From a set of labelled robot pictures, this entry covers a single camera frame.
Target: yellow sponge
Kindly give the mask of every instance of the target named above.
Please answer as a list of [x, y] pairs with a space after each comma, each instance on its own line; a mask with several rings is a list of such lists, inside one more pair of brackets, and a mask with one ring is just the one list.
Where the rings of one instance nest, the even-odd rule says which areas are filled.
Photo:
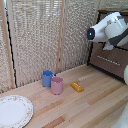
[[77, 92], [82, 92], [84, 91], [84, 88], [82, 86], [80, 86], [78, 83], [74, 82], [71, 83], [70, 86], [75, 89]]

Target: plate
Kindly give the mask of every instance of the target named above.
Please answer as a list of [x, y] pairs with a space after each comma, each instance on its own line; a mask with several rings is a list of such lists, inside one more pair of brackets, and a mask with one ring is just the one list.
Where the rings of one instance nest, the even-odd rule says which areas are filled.
[[22, 128], [33, 115], [33, 105], [25, 97], [11, 95], [0, 98], [0, 128]]

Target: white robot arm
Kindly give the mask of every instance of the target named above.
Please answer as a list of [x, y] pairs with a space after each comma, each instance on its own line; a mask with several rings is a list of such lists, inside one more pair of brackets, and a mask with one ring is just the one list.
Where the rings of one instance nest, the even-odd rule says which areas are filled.
[[108, 13], [98, 24], [87, 31], [92, 42], [107, 42], [107, 46], [122, 46], [128, 42], [128, 24], [119, 12]]
[[[114, 46], [122, 46], [128, 42], [128, 24], [126, 25], [119, 12], [109, 13], [88, 29], [87, 38], [92, 42], [107, 42], [103, 50], [112, 50]], [[124, 70], [124, 80], [128, 85], [128, 65]], [[111, 128], [128, 128], [128, 103]]]

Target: cabinet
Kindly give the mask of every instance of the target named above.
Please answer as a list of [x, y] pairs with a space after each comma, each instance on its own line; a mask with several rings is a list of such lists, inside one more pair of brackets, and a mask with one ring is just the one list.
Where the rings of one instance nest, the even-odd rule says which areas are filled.
[[[99, 18], [110, 11], [99, 10]], [[125, 22], [128, 23], [128, 13], [121, 13]], [[128, 65], [128, 43], [121, 47], [114, 47], [113, 50], [103, 51], [105, 43], [92, 43], [88, 64], [94, 65], [110, 75], [121, 78], [124, 77], [124, 69]]]

